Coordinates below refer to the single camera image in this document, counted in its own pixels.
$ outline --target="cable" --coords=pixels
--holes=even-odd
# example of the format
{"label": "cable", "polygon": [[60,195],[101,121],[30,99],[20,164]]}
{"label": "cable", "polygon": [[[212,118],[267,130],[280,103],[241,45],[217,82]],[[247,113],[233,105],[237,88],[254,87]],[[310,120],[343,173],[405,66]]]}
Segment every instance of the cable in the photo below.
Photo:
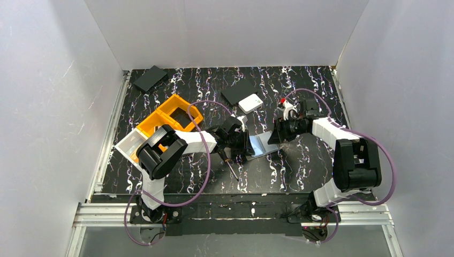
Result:
{"label": "cable", "polygon": [[162,230],[165,232],[165,222],[167,221],[167,213],[165,213],[164,221],[162,222]]}
{"label": "cable", "polygon": [[162,234],[165,234],[165,233],[164,233],[164,232],[157,233],[157,234],[152,238],[152,240],[150,241],[150,244],[153,242],[153,240],[155,240],[156,236],[162,235]]}
{"label": "cable", "polygon": [[328,242],[329,240],[331,240],[331,239],[334,237],[334,235],[337,233],[337,229],[339,228],[339,217],[337,217],[337,213],[336,213],[333,209],[330,208],[331,206],[332,206],[331,204],[327,205],[327,206],[326,206],[326,209],[327,209],[328,211],[330,211],[331,213],[334,214],[334,217],[336,218],[336,227],[334,228],[334,231],[331,233],[331,235],[330,235],[329,237],[327,237],[327,238],[326,238],[325,240],[323,240],[323,241],[318,241],[318,242],[320,242],[320,244],[326,243],[326,242]]}
{"label": "cable", "polygon": [[329,215],[327,215],[327,222],[325,223],[325,225],[322,228],[326,228],[328,226],[328,223],[329,223]]}
{"label": "cable", "polygon": [[309,230],[307,230],[307,229],[302,229],[302,231],[303,231],[303,232],[309,233],[309,234],[311,235],[311,237],[314,238],[315,241],[320,241],[319,237],[316,236],[314,233],[310,232]]}
{"label": "cable", "polygon": [[309,232],[310,234],[307,235],[307,234],[304,234],[304,232],[309,232],[309,231],[303,230],[303,232],[302,232],[302,234],[305,235],[306,237],[309,237],[309,239],[312,239],[314,241],[320,241],[320,239],[318,237],[314,236],[314,234]]}
{"label": "cable", "polygon": [[[197,102],[191,103],[191,104],[187,107],[187,114],[189,115],[189,119],[192,121],[192,123],[194,123],[195,128],[196,128],[197,131],[199,131],[199,132],[202,132],[202,130],[201,130],[200,127],[197,125],[197,122],[194,121],[194,118],[192,118],[192,115],[191,115],[191,113],[190,113],[191,106],[193,106],[193,105],[195,105],[195,104],[198,104],[198,103],[216,103],[216,104],[222,106],[222,107],[229,113],[229,115],[232,115],[232,112],[231,112],[226,106],[224,106],[224,105],[221,104],[221,103],[215,102],[215,101],[203,100],[203,101],[197,101]],[[136,195],[139,194],[139,193],[142,193],[142,194],[144,194],[144,195],[150,197],[150,198],[153,199],[155,202],[157,202],[157,203],[159,203],[159,204],[161,204],[161,205],[164,205],[164,206],[167,206],[167,207],[181,207],[181,206],[184,206],[184,205],[188,205],[189,203],[191,203],[191,202],[193,202],[194,200],[196,200],[196,199],[200,196],[200,194],[203,192],[203,190],[205,189],[205,187],[207,186],[208,180],[209,180],[209,176],[210,176],[210,170],[211,170],[210,150],[209,150],[209,147],[208,147],[208,145],[207,145],[207,142],[205,141],[205,138],[203,137],[203,134],[202,134],[202,133],[200,133],[200,138],[202,139],[203,145],[205,146],[205,150],[207,151],[207,161],[208,161],[207,166],[208,166],[208,168],[207,168],[207,175],[206,175],[206,177],[205,177],[205,180],[204,180],[204,182],[203,182],[203,185],[200,187],[200,190],[197,192],[197,194],[195,194],[195,196],[193,196],[191,199],[187,200],[186,202],[182,202],[182,203],[166,203],[166,202],[160,201],[159,199],[155,198],[155,197],[152,196],[150,193],[148,193],[148,192],[146,192],[146,191],[144,191],[144,190],[140,190],[140,189],[139,189],[139,190],[136,190],[136,191],[131,195],[131,197],[129,198],[129,201],[128,201],[128,203],[127,203],[127,205],[126,205],[126,209],[125,209],[124,225],[125,225],[126,233],[128,234],[129,238],[130,238],[134,243],[136,243],[136,244],[138,244],[138,245],[142,245],[142,246],[147,246],[147,245],[156,244],[159,240],[161,240],[162,238],[164,238],[164,237],[162,237],[161,239],[159,239],[158,241],[156,241],[156,242],[154,242],[154,243],[150,242],[150,243],[145,244],[145,243],[141,243],[141,242],[135,240],[135,239],[132,237],[132,235],[131,235],[131,233],[130,233],[128,227],[127,227],[127,220],[126,220],[126,219],[127,219],[127,212],[128,212],[128,210],[129,210],[129,206],[131,205],[131,202],[132,202],[132,199],[134,198],[134,196],[136,196]]]}
{"label": "cable", "polygon": [[324,223],[325,223],[325,217],[323,217],[322,221],[320,222],[320,226],[317,226],[316,228],[318,228],[318,229],[321,228]]}

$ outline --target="black and white marbled mat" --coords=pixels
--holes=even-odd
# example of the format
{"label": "black and white marbled mat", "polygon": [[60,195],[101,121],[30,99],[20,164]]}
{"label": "black and white marbled mat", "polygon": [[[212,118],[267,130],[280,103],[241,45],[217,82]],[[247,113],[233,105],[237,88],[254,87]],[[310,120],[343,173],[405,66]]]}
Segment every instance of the black and white marbled mat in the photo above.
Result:
{"label": "black and white marbled mat", "polygon": [[[169,80],[154,91],[144,94],[132,86],[145,70],[133,70],[130,84],[118,123],[114,145],[131,132],[172,94],[178,94],[188,102],[198,100],[219,101],[227,106],[221,96],[223,88],[232,86],[240,79],[248,79],[259,89],[263,108],[247,115],[247,127],[251,135],[273,129],[278,101],[295,88],[308,88],[322,96],[332,109],[332,116],[340,124],[346,124],[330,68],[327,66],[292,67],[226,67],[165,69]],[[314,96],[297,92],[291,97]],[[214,104],[198,106],[204,121],[202,129],[221,123],[226,112]],[[232,112],[242,115],[239,107]],[[240,181],[230,174],[229,168],[218,155],[211,155],[210,181],[205,193],[277,193],[310,192],[321,187],[331,178],[333,152],[320,139],[305,134],[297,137],[279,152],[248,162],[237,161],[233,165]],[[207,172],[204,154],[182,160],[166,178],[165,193],[196,193],[203,184]],[[104,177],[102,193],[129,194],[141,188],[142,174],[114,148]]]}

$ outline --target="white panel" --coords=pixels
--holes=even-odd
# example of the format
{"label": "white panel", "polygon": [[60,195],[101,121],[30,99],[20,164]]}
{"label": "white panel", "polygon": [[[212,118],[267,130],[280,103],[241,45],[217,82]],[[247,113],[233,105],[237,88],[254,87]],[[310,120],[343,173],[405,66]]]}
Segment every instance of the white panel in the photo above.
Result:
{"label": "white panel", "polygon": [[453,14],[453,1],[371,0],[338,64],[352,127],[396,161],[388,206],[404,256],[454,253]]}
{"label": "white panel", "polygon": [[64,256],[122,71],[82,0],[2,1],[0,255]]}
{"label": "white panel", "polygon": [[124,70],[335,65],[367,0],[86,0]]}

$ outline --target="purple cable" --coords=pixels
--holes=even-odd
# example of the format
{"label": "purple cable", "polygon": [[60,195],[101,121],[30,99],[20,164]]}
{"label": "purple cable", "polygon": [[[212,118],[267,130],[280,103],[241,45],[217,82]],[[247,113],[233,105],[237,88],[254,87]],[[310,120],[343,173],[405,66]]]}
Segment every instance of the purple cable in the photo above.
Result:
{"label": "purple cable", "polygon": [[306,91],[306,92],[312,93],[312,94],[314,94],[316,97],[318,97],[318,98],[324,103],[324,105],[327,107],[327,109],[328,109],[328,118],[329,118],[330,122],[332,123],[332,125],[334,125],[334,126],[340,128],[340,129],[343,130],[343,131],[346,131],[346,132],[349,132],[349,133],[353,133],[353,134],[359,135],[359,136],[361,136],[361,137],[363,137],[363,138],[369,139],[370,141],[376,143],[377,146],[383,151],[383,153],[385,154],[386,158],[387,158],[388,161],[389,161],[389,164],[391,165],[391,173],[392,173],[391,188],[389,189],[388,194],[387,194],[382,200],[377,201],[377,202],[368,202],[368,201],[365,201],[365,200],[363,200],[363,199],[360,199],[360,198],[357,197],[356,195],[352,195],[351,197],[356,198],[356,199],[358,199],[358,201],[364,203],[365,205],[370,205],[370,206],[382,205],[382,204],[384,204],[386,201],[388,201],[388,200],[391,198],[392,194],[394,193],[394,189],[396,188],[396,165],[395,165],[395,163],[394,163],[394,160],[393,160],[392,157],[391,157],[391,154],[390,154],[390,153],[385,149],[385,147],[384,147],[380,142],[378,142],[375,138],[372,138],[372,137],[370,137],[370,136],[368,136],[368,135],[365,135],[365,134],[363,134],[363,133],[361,133],[361,132],[357,132],[357,131],[354,131],[354,130],[349,130],[348,128],[341,127],[341,126],[339,126],[336,122],[334,122],[334,121],[330,118],[331,113],[332,113],[332,112],[331,112],[331,109],[329,108],[329,106],[328,106],[328,104],[326,103],[326,101],[325,101],[321,96],[319,96],[316,92],[311,91],[311,90],[309,90],[309,89],[305,89],[305,88],[298,88],[298,89],[295,89],[295,90],[293,90],[292,92],[288,93],[288,94],[285,96],[285,99],[287,99],[291,94],[293,94],[293,93],[295,93],[295,92],[297,92],[297,91]]}
{"label": "purple cable", "polygon": [[309,242],[309,243],[317,244],[318,242],[320,242],[320,244],[323,244],[323,243],[328,242],[329,240],[331,240],[331,239],[334,237],[334,235],[337,233],[337,229],[339,228],[339,217],[337,217],[336,212],[335,212],[333,209],[330,208],[330,207],[333,206],[334,204],[335,204],[335,203],[330,203],[330,204],[328,204],[328,205],[326,206],[326,209],[329,210],[331,213],[334,214],[334,217],[336,218],[336,227],[334,228],[334,231],[331,233],[331,235],[330,235],[329,237],[327,237],[325,240],[322,240],[322,241],[318,240],[318,241],[312,242],[312,241],[307,241],[307,240],[304,241],[304,240],[300,240],[300,239],[296,239],[296,238],[292,238],[292,237],[286,237],[286,236],[283,236],[283,237],[288,238],[288,239],[292,239],[292,240],[296,240],[296,241],[300,241],[300,242],[303,242],[303,243]]}
{"label": "purple cable", "polygon": [[[197,131],[199,132],[202,132],[202,130],[200,129],[200,127],[197,125],[197,123],[194,121],[194,118],[192,118],[192,115],[190,113],[190,108],[191,106],[195,105],[195,104],[198,104],[198,103],[215,103],[215,104],[218,104],[220,106],[222,106],[228,113],[229,115],[232,115],[232,112],[230,112],[230,110],[224,106],[223,104],[221,103],[218,103],[218,102],[215,102],[215,101],[210,101],[210,100],[203,100],[203,101],[197,101],[197,102],[194,102],[194,103],[191,103],[188,107],[187,107],[187,114],[189,115],[189,119],[191,119],[191,121],[194,123],[195,125],[195,128],[197,129]],[[135,195],[139,194],[139,193],[142,193],[148,197],[150,197],[151,199],[153,199],[155,202],[161,204],[161,205],[164,205],[164,206],[167,206],[167,207],[181,207],[181,206],[184,206],[184,205],[188,205],[190,204],[191,202],[193,202],[194,200],[196,200],[200,194],[203,192],[203,190],[205,189],[205,187],[207,186],[208,184],[208,180],[209,180],[209,176],[210,176],[210,169],[211,169],[211,158],[210,158],[210,149],[207,145],[207,142],[205,141],[205,138],[203,137],[203,134],[200,133],[200,137],[202,139],[202,142],[203,142],[203,145],[205,146],[205,150],[207,151],[207,160],[208,160],[208,169],[207,169],[207,176],[205,177],[205,180],[203,181],[203,185],[202,187],[200,188],[200,190],[197,192],[197,194],[195,194],[195,196],[189,200],[187,200],[186,202],[182,202],[182,203],[166,203],[166,202],[163,202],[163,201],[160,201],[158,200],[157,198],[155,198],[154,196],[152,196],[150,193],[144,191],[144,190],[136,190],[132,195],[131,197],[129,198],[129,201],[126,205],[126,210],[125,210],[125,215],[124,215],[124,225],[125,225],[125,230],[126,230],[126,233],[128,234],[129,238],[136,244],[138,245],[142,245],[142,246],[148,246],[148,245],[153,245],[153,244],[156,244],[158,241],[160,241],[161,239],[159,239],[158,241],[156,242],[152,242],[152,243],[141,243],[137,240],[135,240],[131,233],[129,232],[129,229],[127,228],[127,211],[129,209],[129,206],[131,205],[131,202],[132,202],[132,199],[134,198]]]}

